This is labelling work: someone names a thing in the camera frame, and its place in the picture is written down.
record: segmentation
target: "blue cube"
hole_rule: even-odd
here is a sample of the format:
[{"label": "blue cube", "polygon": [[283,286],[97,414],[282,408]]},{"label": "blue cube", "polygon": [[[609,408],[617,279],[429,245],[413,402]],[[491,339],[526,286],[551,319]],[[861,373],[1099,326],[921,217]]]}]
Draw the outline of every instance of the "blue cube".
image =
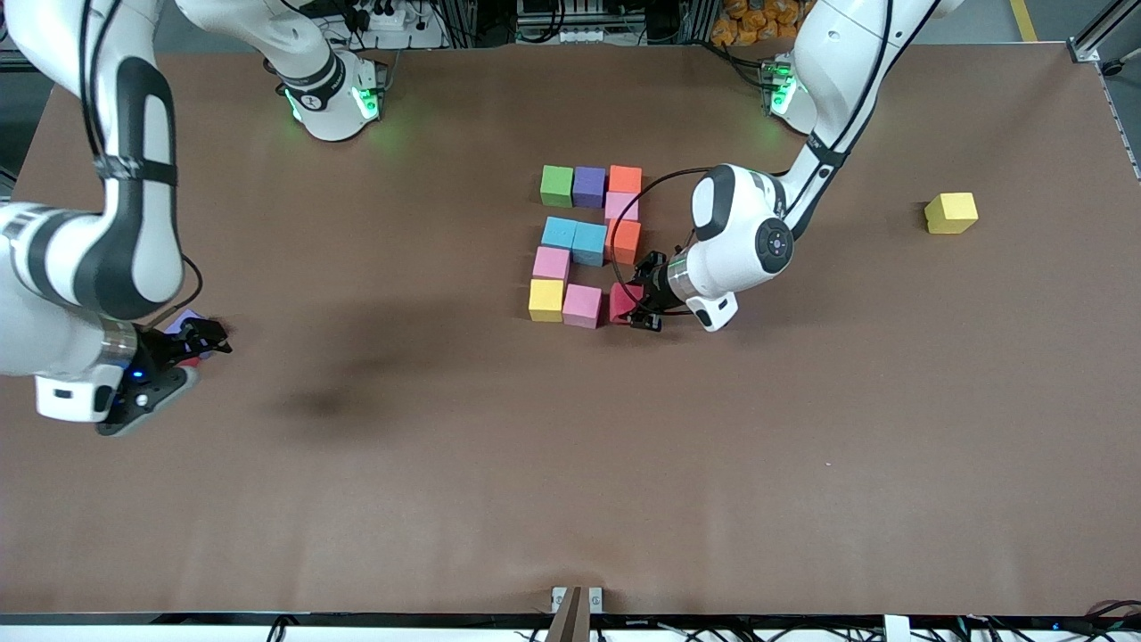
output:
[{"label": "blue cube", "polygon": [[540,244],[574,251],[574,235],[577,227],[578,224],[574,220],[548,216]]},{"label": "blue cube", "polygon": [[574,188],[570,197],[574,206],[602,206],[602,194],[606,193],[606,169],[601,166],[574,168]]},{"label": "blue cube", "polygon": [[574,230],[570,260],[578,265],[602,266],[602,246],[606,244],[606,226],[578,222]]}]

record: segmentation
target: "pink cube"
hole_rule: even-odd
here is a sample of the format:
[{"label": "pink cube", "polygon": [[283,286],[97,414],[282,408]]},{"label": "pink cube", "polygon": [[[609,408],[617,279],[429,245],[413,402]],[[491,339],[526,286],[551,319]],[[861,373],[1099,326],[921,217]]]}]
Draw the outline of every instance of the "pink cube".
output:
[{"label": "pink cube", "polygon": [[[641,285],[626,285],[630,293],[641,299],[642,286]],[[624,314],[630,314],[638,307],[638,302],[626,295],[626,290],[622,289],[622,283],[615,283],[610,285],[610,306],[607,310],[607,316],[610,317],[610,324],[629,324],[629,320],[621,318]]]},{"label": "pink cube", "polygon": [[563,299],[563,323],[580,328],[597,328],[601,306],[602,290],[569,283]]},{"label": "pink cube", "polygon": [[535,252],[535,266],[531,268],[532,277],[566,281],[569,274],[570,250],[543,245]]},{"label": "pink cube", "polygon": [[[622,210],[634,200],[637,194],[623,194],[622,192],[606,193],[606,219],[617,218]],[[622,217],[622,220],[638,220],[638,201],[630,205],[630,211]]]}]

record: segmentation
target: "yellow cube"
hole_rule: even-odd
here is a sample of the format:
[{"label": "yellow cube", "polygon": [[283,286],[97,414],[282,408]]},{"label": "yellow cube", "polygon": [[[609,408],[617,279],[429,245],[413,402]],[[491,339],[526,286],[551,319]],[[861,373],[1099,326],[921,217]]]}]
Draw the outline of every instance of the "yellow cube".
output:
[{"label": "yellow cube", "polygon": [[527,303],[532,320],[548,324],[563,323],[563,281],[531,279],[531,302]]},{"label": "yellow cube", "polygon": [[939,194],[923,208],[928,218],[928,231],[932,234],[960,234],[979,219],[974,209],[974,194],[957,192]]}]

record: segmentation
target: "cable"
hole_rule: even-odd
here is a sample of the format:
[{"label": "cable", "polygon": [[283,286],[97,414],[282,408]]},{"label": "cable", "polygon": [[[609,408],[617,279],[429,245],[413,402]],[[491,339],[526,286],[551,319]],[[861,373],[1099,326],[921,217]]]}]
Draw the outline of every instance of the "cable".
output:
[{"label": "cable", "polygon": [[[555,24],[556,18],[558,18],[558,25]],[[544,33],[543,35],[541,35],[539,38],[534,38],[534,39],[527,38],[526,35],[523,35],[521,33],[518,33],[519,32],[519,19],[518,18],[516,18],[515,31],[516,31],[516,34],[519,38],[519,40],[523,40],[524,42],[529,42],[532,44],[542,44],[543,42],[547,42],[547,41],[551,40],[552,38],[555,38],[556,35],[558,35],[558,33],[560,31],[563,31],[563,25],[565,24],[566,18],[567,18],[567,5],[566,5],[566,0],[559,0],[558,7],[556,7],[555,9],[551,9],[551,24],[550,24],[550,26],[547,27],[547,33]]]},{"label": "cable", "polygon": [[145,331],[153,331],[155,326],[162,324],[163,320],[165,320],[167,318],[170,318],[170,316],[173,312],[194,302],[194,299],[199,298],[199,294],[202,293],[202,285],[204,283],[204,281],[202,279],[202,270],[199,269],[199,266],[194,265],[194,261],[191,260],[191,257],[186,255],[185,253],[183,254],[183,261],[191,267],[191,269],[194,271],[194,277],[197,279],[197,284],[194,286],[194,291],[191,292],[191,295],[186,296],[180,302],[176,302],[175,304],[168,307],[165,311],[152,318],[151,323],[144,326]]},{"label": "cable", "polygon": [[[452,49],[460,49],[462,47],[467,47],[468,46],[467,42],[471,40],[471,36],[468,34],[468,32],[463,31],[462,29],[458,30],[455,26],[453,26],[452,23],[444,17],[444,14],[440,13],[439,7],[436,6],[436,0],[428,0],[428,3],[431,5],[431,10],[436,14],[436,19],[439,21],[440,27],[447,31],[448,39],[454,39],[460,41],[461,47],[456,47],[455,42],[453,41]],[[456,38],[456,32],[459,32],[461,38]]]},{"label": "cable", "polygon": [[726,56],[727,56],[726,59],[729,60],[729,66],[733,67],[733,71],[737,72],[737,75],[739,75],[741,79],[745,81],[745,84],[748,84],[750,87],[754,87],[756,89],[779,89],[780,88],[779,84],[766,83],[766,82],[761,82],[759,80],[753,80],[752,78],[748,78],[748,74],[746,74],[741,68],[744,65],[742,65],[738,62],[738,58],[735,58],[735,57],[728,55],[729,54],[729,48],[728,47],[726,47],[726,51],[725,52],[726,52]]},{"label": "cable", "polygon": [[274,619],[274,624],[269,627],[269,635],[266,636],[266,642],[282,642],[282,640],[285,640],[286,625],[300,626],[300,623],[297,621],[296,617],[290,615],[277,616]]},{"label": "cable", "polygon": [[1106,613],[1116,611],[1117,609],[1124,609],[1125,607],[1141,607],[1141,601],[1139,600],[1118,600],[1106,607],[1098,609],[1097,611],[1090,611],[1085,613],[1085,619],[1100,618]]},{"label": "cable", "polygon": [[404,5],[408,8],[410,11],[412,11],[413,14],[415,14],[416,17],[420,17],[420,18],[427,18],[428,17],[428,11],[423,11],[424,0],[420,0],[420,11],[416,11],[416,10],[414,10],[412,8],[412,1],[411,0],[406,1]]},{"label": "cable", "polygon": [[755,60],[746,60],[745,58],[738,58],[729,52],[728,48],[725,51],[718,49],[712,42],[705,40],[686,40],[680,42],[680,44],[701,44],[706,51],[713,54],[714,56],[721,58],[725,62],[735,60],[738,65],[743,67],[761,68],[761,63]]},{"label": "cable", "polygon": [[[114,0],[111,3],[111,8],[107,9],[107,17],[104,18],[103,24],[99,26],[99,35],[95,39],[95,48],[91,51],[91,65],[99,62],[99,54],[103,52],[103,41],[107,38],[107,32],[111,30],[111,23],[115,19],[115,14],[119,13],[119,7],[121,5],[122,0]],[[96,74],[92,70],[90,74],[91,87],[88,95],[91,97],[91,116],[95,124],[95,133],[99,140],[99,148],[105,152],[107,148],[107,141],[103,135],[103,117],[99,116],[99,104],[95,96],[95,78]]]},{"label": "cable", "polygon": [[610,245],[610,257],[612,257],[610,267],[614,268],[614,277],[617,278],[618,284],[622,285],[622,291],[625,292],[626,296],[630,300],[634,301],[634,304],[637,304],[638,307],[640,307],[644,311],[648,311],[649,314],[661,314],[662,316],[685,316],[687,314],[693,314],[693,311],[690,311],[688,309],[685,310],[685,311],[680,311],[680,310],[670,311],[670,310],[650,309],[641,300],[639,300],[639,296],[636,296],[633,294],[633,292],[630,291],[630,287],[626,286],[626,282],[622,277],[622,271],[618,270],[618,262],[616,260],[613,260],[613,257],[614,257],[614,235],[617,233],[618,226],[622,225],[622,219],[625,218],[626,212],[630,211],[630,208],[633,206],[633,204],[637,203],[639,200],[641,200],[641,197],[645,196],[646,193],[649,192],[650,189],[653,189],[655,186],[657,186],[658,184],[664,182],[665,180],[669,180],[671,178],[677,178],[679,176],[686,176],[687,173],[705,173],[706,171],[709,171],[711,169],[713,169],[713,168],[712,166],[691,166],[689,169],[679,169],[678,171],[673,171],[673,172],[666,173],[665,176],[662,176],[659,178],[655,178],[654,180],[650,181],[649,185],[646,185],[646,187],[644,187],[641,192],[638,192],[638,194],[636,194],[634,197],[631,198],[629,203],[626,203],[626,206],[622,208],[622,212],[618,213],[618,217],[614,219],[614,227],[613,227],[614,231],[609,233],[608,234],[608,238],[607,238],[607,244]]},{"label": "cable", "polygon": [[[673,33],[671,33],[670,35],[666,35],[665,38],[647,38],[646,39],[646,43],[648,44],[650,42],[669,42],[669,41],[673,40],[674,38],[677,38],[679,33],[681,33],[681,25],[680,24],[678,25],[678,29]],[[638,36],[638,42],[641,42],[642,35],[646,35],[646,30],[645,29],[642,30],[641,35]]]},{"label": "cable", "polygon": [[88,68],[87,32],[91,24],[91,0],[83,1],[82,11],[83,15],[79,19],[79,101],[83,111],[83,130],[87,132],[87,144],[91,147],[91,155],[98,156],[99,144],[96,140],[95,129],[91,124],[91,98],[88,94],[88,88],[90,87],[88,75],[90,74],[90,70]]}]

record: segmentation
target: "green cube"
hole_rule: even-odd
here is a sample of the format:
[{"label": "green cube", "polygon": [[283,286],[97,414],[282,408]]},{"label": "green cube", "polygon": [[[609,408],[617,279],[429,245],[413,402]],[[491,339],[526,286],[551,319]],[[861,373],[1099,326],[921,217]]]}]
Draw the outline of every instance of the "green cube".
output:
[{"label": "green cube", "polygon": [[574,206],[570,189],[574,186],[574,169],[569,166],[543,165],[543,184],[539,188],[543,204],[550,206]]}]

